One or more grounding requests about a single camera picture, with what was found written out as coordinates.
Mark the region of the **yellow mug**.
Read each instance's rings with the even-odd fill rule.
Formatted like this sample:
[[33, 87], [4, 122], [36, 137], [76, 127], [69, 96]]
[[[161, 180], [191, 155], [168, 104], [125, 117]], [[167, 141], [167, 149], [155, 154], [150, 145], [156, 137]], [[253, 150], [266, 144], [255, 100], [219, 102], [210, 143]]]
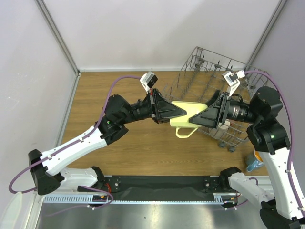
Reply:
[[[183, 109], [186, 112], [186, 114], [179, 117], [171, 118], [170, 126], [176, 128], [175, 135], [178, 138], [189, 138], [200, 127], [200, 125], [190, 123], [189, 118], [199, 114], [200, 112], [205, 110], [208, 106], [206, 104], [199, 102], [172, 101], [171, 103]], [[179, 134], [179, 130], [181, 128], [189, 128], [191, 129], [191, 132], [187, 135], [181, 135]]]

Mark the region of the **pink patterned mug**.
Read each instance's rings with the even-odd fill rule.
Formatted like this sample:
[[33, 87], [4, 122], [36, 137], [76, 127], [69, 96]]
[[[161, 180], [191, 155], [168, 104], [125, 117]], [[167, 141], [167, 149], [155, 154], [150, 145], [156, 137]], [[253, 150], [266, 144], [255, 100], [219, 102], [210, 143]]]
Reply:
[[240, 123], [238, 121], [229, 120], [229, 122], [230, 122], [230, 126], [233, 126], [233, 125], [240, 126]]

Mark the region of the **blue mug orange inside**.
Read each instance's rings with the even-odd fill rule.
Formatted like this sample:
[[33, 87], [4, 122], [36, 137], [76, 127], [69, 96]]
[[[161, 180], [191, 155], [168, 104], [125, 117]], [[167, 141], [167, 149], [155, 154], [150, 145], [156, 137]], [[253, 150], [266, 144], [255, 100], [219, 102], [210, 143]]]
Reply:
[[260, 154], [258, 151], [254, 151], [253, 153], [250, 153], [246, 157], [246, 171], [251, 172], [253, 170], [259, 169], [264, 166], [264, 162], [262, 158], [260, 157]]

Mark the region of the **beige plastic cup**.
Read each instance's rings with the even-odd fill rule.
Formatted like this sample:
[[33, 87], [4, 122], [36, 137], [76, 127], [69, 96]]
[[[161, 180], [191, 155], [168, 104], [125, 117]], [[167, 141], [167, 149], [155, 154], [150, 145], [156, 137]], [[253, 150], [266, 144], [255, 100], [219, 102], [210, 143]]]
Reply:
[[229, 125], [219, 125], [216, 129], [209, 128], [208, 134], [214, 139], [221, 139], [226, 136], [229, 127]]

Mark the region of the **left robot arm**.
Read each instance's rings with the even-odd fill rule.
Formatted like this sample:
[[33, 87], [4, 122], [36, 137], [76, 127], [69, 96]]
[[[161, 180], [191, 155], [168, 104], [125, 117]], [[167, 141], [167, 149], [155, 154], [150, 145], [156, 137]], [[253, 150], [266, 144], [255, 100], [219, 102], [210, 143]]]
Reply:
[[87, 169], [68, 168], [73, 161], [104, 148], [122, 138], [128, 129], [125, 124], [151, 118], [156, 123], [168, 122], [171, 118], [187, 112], [163, 98], [158, 89], [151, 89], [144, 100], [129, 104], [122, 96], [110, 96], [104, 116], [83, 134], [52, 150], [29, 152], [30, 172], [39, 195], [47, 195], [59, 188], [94, 191], [104, 188], [105, 178], [99, 167]]

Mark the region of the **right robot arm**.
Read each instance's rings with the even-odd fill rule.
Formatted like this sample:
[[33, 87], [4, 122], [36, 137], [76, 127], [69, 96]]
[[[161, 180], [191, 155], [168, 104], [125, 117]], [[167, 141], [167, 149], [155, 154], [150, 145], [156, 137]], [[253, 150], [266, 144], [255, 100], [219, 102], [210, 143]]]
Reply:
[[291, 174], [288, 160], [292, 145], [285, 128], [276, 117], [283, 108], [280, 94], [274, 88], [263, 86], [257, 90], [250, 103], [236, 101], [215, 91], [207, 108], [189, 118], [189, 122], [209, 128], [217, 127], [225, 119], [249, 123], [248, 139], [260, 153], [267, 168], [274, 194], [269, 194], [251, 181], [236, 167], [220, 172], [219, 186], [225, 192], [242, 194], [259, 210], [268, 229], [299, 229], [305, 223], [302, 207], [305, 204], [300, 186], [291, 186], [296, 180]]

